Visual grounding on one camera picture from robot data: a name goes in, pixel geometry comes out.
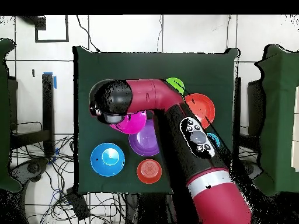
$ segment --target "table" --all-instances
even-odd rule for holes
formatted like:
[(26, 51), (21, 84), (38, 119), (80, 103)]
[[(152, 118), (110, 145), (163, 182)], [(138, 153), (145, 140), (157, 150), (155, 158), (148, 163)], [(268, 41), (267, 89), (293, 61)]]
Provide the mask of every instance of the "table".
[[(92, 53), (82, 47), (74, 49), (78, 56), (78, 121), (79, 124), (79, 187), (80, 193), (171, 193), (168, 174), (160, 154), (151, 157), (162, 166), (162, 177), (146, 185), (137, 177), (137, 166), (146, 159), (131, 150), (128, 136), (93, 118), (88, 109), (91, 87), (104, 79), (171, 78), (183, 81), (189, 93), (207, 95), (215, 105), (213, 122), (225, 144), (232, 149), (232, 102), (234, 89), (234, 59), (237, 49), (226, 54), (163, 54), (163, 53)], [(90, 164), (93, 149), (112, 142), (124, 152), (126, 162), (113, 177), (101, 177)]]

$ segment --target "blue tape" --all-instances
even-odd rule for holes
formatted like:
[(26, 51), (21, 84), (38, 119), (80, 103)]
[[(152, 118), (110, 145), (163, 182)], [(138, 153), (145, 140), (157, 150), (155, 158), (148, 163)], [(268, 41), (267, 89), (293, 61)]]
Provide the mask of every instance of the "blue tape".
[(53, 161), (53, 162), (56, 161), (56, 156), (53, 156), (53, 157), (52, 157), (52, 161)]
[(55, 89), (57, 88), (56, 76), (53, 77), (53, 86)]

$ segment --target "control buttons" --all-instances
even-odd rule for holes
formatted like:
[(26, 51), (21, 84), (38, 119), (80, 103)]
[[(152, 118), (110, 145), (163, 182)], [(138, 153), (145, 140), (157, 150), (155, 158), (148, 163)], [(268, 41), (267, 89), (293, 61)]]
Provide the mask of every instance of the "control buttons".
[(205, 145), (204, 145), (204, 148), (207, 149), (208, 151), (211, 149), (211, 147), (210, 147), (209, 144), (205, 144)]
[(204, 144), (207, 140), (206, 135), (201, 131), (193, 131), (190, 139), (195, 144)]
[(203, 151), (203, 146), (202, 145), (197, 146), (196, 151), (202, 152)]

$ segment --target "bowl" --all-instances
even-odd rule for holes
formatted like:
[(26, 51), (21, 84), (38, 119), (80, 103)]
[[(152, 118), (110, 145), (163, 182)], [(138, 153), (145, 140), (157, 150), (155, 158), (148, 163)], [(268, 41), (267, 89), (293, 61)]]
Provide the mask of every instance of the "bowl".
[(113, 143), (102, 143), (91, 153), (93, 170), (104, 177), (117, 175), (124, 167), (124, 153)]
[(111, 124), (110, 126), (122, 133), (132, 135), (140, 132), (147, 121), (146, 111), (140, 111), (135, 114), (126, 115), (124, 120), (118, 124)]
[(209, 97), (204, 94), (193, 93), (185, 96), (185, 102), (204, 129), (210, 125), (205, 117), (207, 117), (210, 123), (214, 121), (215, 107)]
[(162, 167), (156, 160), (143, 160), (137, 167), (137, 176), (145, 184), (154, 184), (162, 176)]
[(147, 120), (144, 128), (137, 134), (129, 135), (132, 150), (140, 156), (154, 156), (159, 153), (154, 122)]

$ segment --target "green tablecloth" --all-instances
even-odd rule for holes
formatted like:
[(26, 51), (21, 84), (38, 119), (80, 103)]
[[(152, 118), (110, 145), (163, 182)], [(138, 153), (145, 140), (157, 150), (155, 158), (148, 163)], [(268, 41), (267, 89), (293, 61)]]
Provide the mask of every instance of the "green tablecloth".
[(260, 165), (264, 170), (256, 180), (266, 195), (299, 192), (299, 173), (291, 167), (295, 91), (299, 86), (299, 53), (277, 45), (266, 49), (265, 58), (256, 63), (262, 71), (266, 94), (266, 118), (260, 135)]
[[(91, 117), (88, 96), (91, 87), (104, 79), (140, 79), (176, 77), (190, 93), (207, 95), (215, 105), (214, 126), (224, 142), (232, 147), (232, 101), (234, 59), (237, 49), (227, 54), (156, 54), (102, 52), (94, 54), (77, 47), (79, 73), (79, 191), (118, 193), (171, 193), (167, 171), (160, 154), (151, 157), (162, 166), (161, 179), (151, 185), (140, 182), (136, 169), (146, 157), (131, 150), (128, 136)], [(101, 177), (90, 164), (93, 149), (112, 142), (124, 152), (126, 162), (113, 177)]]

